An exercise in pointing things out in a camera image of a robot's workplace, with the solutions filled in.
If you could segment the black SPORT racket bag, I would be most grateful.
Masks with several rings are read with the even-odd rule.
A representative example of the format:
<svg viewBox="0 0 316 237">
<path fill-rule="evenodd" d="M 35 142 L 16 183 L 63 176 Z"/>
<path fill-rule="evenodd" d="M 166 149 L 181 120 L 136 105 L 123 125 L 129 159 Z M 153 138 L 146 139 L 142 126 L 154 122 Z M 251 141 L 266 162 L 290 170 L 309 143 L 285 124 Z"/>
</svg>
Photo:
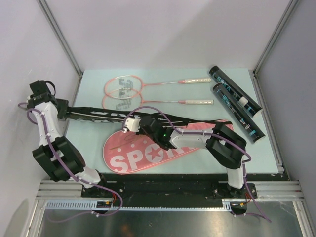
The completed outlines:
<svg viewBox="0 0 316 237">
<path fill-rule="evenodd" d="M 122 123 L 123 120 L 128 115 L 128 111 L 115 111 L 115 110 L 108 110 L 108 109 L 100 109 L 94 107 L 68 107 L 66 113 L 66 119 L 74 119 L 74 120 L 81 120 L 81 121 L 92 121 L 92 122 L 120 122 Z M 134 112 L 130 117 L 133 119 L 141 119 L 145 116 L 151 116 L 159 121 L 160 124 L 163 126 L 170 126 L 166 120 L 166 118 L 158 113 L 143 113 L 143 112 Z M 174 126 L 188 126 L 189 124 L 193 123 L 208 123 L 217 125 L 219 123 L 223 123 L 230 129 L 233 129 L 233 124 L 231 121 L 224 120 L 224 119 L 216 119 L 216 120 L 196 120 L 192 118 L 184 118 L 175 115 L 166 115 L 167 118 L 170 119 Z"/>
</svg>

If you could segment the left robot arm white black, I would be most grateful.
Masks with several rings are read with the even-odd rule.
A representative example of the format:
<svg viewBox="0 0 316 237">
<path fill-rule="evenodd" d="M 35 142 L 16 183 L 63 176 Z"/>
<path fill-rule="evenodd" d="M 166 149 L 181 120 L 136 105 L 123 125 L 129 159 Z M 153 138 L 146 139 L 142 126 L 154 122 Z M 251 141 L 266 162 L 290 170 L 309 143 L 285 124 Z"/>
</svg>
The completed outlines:
<svg viewBox="0 0 316 237">
<path fill-rule="evenodd" d="M 51 180 L 79 182 L 102 198 L 108 194 L 109 185 L 102 181 L 101 174 L 84 161 L 78 149 L 62 134 L 58 121 L 67 111 L 69 102 L 55 98 L 49 89 L 55 87 L 50 81 L 38 80 L 30 84 L 32 95 L 27 102 L 27 117 L 35 116 L 33 124 L 39 130 L 39 147 L 32 151 L 36 162 Z"/>
</svg>

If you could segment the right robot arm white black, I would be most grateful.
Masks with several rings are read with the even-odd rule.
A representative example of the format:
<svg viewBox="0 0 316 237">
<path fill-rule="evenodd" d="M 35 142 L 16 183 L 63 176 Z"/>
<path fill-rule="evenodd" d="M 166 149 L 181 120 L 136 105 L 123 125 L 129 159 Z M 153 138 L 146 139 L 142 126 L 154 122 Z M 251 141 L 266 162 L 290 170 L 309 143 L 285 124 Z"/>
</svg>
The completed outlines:
<svg viewBox="0 0 316 237">
<path fill-rule="evenodd" d="M 239 198 L 245 193 L 242 160 L 247 142 L 224 124 L 207 130 L 185 130 L 164 127 L 147 116 L 140 119 L 139 131 L 166 151 L 184 147 L 209 151 L 227 169 L 229 195 Z"/>
</svg>

